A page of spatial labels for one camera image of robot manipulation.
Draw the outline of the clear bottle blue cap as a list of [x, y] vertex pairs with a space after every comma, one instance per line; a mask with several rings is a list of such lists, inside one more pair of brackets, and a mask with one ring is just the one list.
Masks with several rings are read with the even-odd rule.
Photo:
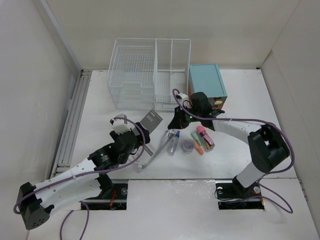
[[180, 131], [178, 130], [177, 133], [172, 137], [168, 146], [168, 154], [173, 156], [176, 152], [178, 143], [180, 138]]

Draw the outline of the round clear purple container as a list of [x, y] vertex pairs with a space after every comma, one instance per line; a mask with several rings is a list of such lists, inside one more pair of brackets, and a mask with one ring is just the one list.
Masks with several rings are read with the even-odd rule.
[[195, 148], [195, 141], [192, 139], [185, 139], [181, 144], [182, 151], [186, 154], [190, 154]]

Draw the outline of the grey spiral setup guide booklet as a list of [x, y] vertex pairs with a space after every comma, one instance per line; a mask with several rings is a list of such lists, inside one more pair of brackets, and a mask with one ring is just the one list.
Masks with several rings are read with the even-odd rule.
[[158, 135], [157, 128], [163, 118], [151, 109], [140, 121], [141, 125], [149, 131], [150, 142], [146, 144], [141, 157], [136, 161], [136, 169], [140, 172], [147, 168], [165, 149], [171, 139], [176, 135], [175, 130], [164, 130]]

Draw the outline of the pink capped marker tube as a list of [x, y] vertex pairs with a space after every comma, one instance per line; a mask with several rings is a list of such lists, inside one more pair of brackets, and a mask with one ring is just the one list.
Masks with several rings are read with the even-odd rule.
[[201, 137], [204, 145], [208, 150], [211, 150], [215, 147], [213, 139], [208, 135], [204, 126], [200, 125], [196, 128], [197, 134]]

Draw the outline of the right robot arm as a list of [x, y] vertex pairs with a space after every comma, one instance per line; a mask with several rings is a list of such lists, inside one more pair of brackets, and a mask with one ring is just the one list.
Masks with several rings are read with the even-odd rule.
[[264, 176], [276, 173], [275, 167], [284, 160], [294, 158], [290, 141], [272, 122], [227, 116], [224, 110], [212, 108], [203, 92], [192, 94], [190, 107], [184, 106], [187, 100], [184, 93], [175, 88], [172, 94], [178, 106], [168, 129], [182, 130], [192, 122], [199, 122], [205, 129], [227, 134], [248, 145], [251, 161], [230, 184], [237, 198], [244, 197]]

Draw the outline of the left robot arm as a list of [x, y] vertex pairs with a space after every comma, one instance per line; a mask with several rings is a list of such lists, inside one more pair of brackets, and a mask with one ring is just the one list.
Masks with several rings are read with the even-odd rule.
[[134, 129], [110, 132], [107, 144], [69, 170], [42, 182], [26, 182], [19, 187], [15, 214], [20, 215], [27, 230], [33, 230], [57, 211], [88, 198], [107, 198], [113, 182], [108, 176], [128, 165], [128, 159], [150, 142], [150, 132], [140, 122]]

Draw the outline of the green highlighter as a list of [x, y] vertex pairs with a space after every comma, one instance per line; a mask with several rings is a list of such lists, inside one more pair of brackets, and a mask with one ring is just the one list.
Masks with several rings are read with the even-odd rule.
[[197, 142], [199, 146], [202, 146], [201, 138], [199, 137], [196, 131], [193, 131], [190, 135]]

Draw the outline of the orange highlighter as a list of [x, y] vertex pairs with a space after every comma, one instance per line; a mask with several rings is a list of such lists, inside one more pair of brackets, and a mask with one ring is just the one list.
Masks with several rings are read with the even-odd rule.
[[196, 144], [194, 148], [195, 148], [195, 150], [198, 152], [198, 154], [199, 154], [200, 156], [202, 156], [202, 155], [204, 154], [203, 149], [202, 149], [201, 146], [199, 146], [198, 144]]

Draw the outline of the teal orange drawer box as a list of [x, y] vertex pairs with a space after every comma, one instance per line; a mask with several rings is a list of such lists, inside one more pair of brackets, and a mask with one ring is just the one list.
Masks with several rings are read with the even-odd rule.
[[197, 92], [203, 92], [207, 96], [212, 108], [223, 108], [228, 95], [218, 64], [189, 65], [188, 95]]

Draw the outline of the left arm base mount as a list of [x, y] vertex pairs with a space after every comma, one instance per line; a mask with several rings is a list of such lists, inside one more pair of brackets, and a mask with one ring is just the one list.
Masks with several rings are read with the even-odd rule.
[[128, 180], [113, 181], [113, 188], [106, 196], [99, 194], [84, 200], [89, 210], [117, 211], [127, 209]]

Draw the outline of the aluminium rail frame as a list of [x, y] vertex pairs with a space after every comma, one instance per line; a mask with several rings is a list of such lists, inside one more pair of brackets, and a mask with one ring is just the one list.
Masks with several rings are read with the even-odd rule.
[[67, 105], [67, 116], [47, 178], [51, 179], [71, 167], [76, 139], [89, 90], [92, 71], [83, 69], [76, 81], [72, 98]]

